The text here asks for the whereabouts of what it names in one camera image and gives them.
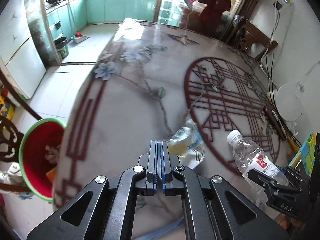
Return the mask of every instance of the painted bird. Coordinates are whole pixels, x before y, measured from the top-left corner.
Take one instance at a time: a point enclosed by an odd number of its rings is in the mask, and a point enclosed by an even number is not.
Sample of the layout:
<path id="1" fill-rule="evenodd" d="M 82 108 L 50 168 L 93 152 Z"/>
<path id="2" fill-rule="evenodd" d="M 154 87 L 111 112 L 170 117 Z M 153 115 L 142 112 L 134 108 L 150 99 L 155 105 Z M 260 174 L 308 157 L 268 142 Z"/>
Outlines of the painted bird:
<path id="1" fill-rule="evenodd" d="M 180 36 L 175 36 L 175 35 L 171 35 L 171 34 L 168 34 L 171 38 L 177 40 L 177 41 L 180 41 L 182 42 L 184 45 L 188 45 L 188 44 L 199 44 L 198 42 L 195 42 L 193 40 L 190 40 L 190 39 L 187 39 L 187 35 L 182 35 L 181 37 Z"/>

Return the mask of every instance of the screw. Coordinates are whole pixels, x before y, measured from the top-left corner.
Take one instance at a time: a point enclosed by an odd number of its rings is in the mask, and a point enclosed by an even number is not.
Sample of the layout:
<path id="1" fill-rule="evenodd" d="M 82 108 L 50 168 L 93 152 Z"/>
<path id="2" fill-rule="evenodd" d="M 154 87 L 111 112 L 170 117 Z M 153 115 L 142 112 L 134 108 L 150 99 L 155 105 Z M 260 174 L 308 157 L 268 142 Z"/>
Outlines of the screw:
<path id="1" fill-rule="evenodd" d="M 135 172 L 141 172 L 141 171 L 144 170 L 144 167 L 141 166 L 141 165 L 137 165 L 137 166 L 134 166 L 134 167 L 133 167 L 133 170 L 134 170 Z"/>
<path id="2" fill-rule="evenodd" d="M 98 176 L 95 179 L 96 183 L 104 183 L 106 181 L 106 177 L 105 176 Z"/>
<path id="3" fill-rule="evenodd" d="M 182 165 L 178 165 L 176 167 L 176 171 L 184 171 L 184 167 Z"/>
<path id="4" fill-rule="evenodd" d="M 222 182 L 222 178 L 221 178 L 220 176 L 214 176 L 214 177 L 212 178 L 212 181 L 213 181 L 214 183 L 221 183 L 221 182 Z"/>

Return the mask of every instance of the bottle label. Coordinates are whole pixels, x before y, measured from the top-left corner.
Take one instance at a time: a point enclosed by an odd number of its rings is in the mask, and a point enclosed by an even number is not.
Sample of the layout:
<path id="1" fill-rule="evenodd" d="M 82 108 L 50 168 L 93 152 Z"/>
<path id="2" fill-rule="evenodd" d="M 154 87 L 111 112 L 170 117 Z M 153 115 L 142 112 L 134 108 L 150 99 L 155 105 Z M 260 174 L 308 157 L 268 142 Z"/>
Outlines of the bottle label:
<path id="1" fill-rule="evenodd" d="M 274 178 L 279 172 L 278 168 L 268 159 L 268 157 L 263 156 L 262 154 L 254 158 L 252 163 L 248 166 L 248 168 L 242 174 L 242 176 L 247 181 L 250 181 L 250 179 L 248 178 L 248 172 L 249 170 L 252 170 L 252 169 L 261 171 L 263 174 L 266 174 L 271 178 Z"/>

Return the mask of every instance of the triangular cutout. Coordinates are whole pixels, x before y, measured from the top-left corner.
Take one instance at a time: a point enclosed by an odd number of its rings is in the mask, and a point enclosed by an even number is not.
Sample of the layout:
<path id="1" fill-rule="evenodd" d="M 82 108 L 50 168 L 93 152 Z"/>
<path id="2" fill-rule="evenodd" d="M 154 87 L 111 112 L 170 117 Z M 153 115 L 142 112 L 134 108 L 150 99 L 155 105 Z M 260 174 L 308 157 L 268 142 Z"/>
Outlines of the triangular cutout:
<path id="1" fill-rule="evenodd" d="M 225 192 L 228 203 L 239 225 L 254 220 L 257 215 L 230 191 Z"/>
<path id="2" fill-rule="evenodd" d="M 71 225 L 79 226 L 92 196 L 92 191 L 86 192 L 76 203 L 61 215 L 61 219 Z"/>

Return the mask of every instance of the black screw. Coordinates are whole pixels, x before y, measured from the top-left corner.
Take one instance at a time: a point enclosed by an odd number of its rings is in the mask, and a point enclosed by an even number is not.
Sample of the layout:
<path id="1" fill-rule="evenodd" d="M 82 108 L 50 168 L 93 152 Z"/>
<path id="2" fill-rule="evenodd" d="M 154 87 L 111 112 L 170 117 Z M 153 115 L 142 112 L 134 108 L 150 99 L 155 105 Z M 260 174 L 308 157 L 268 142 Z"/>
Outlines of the black screw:
<path id="1" fill-rule="evenodd" d="M 184 171 L 184 167 L 182 165 L 178 165 L 176 167 L 176 171 Z"/>

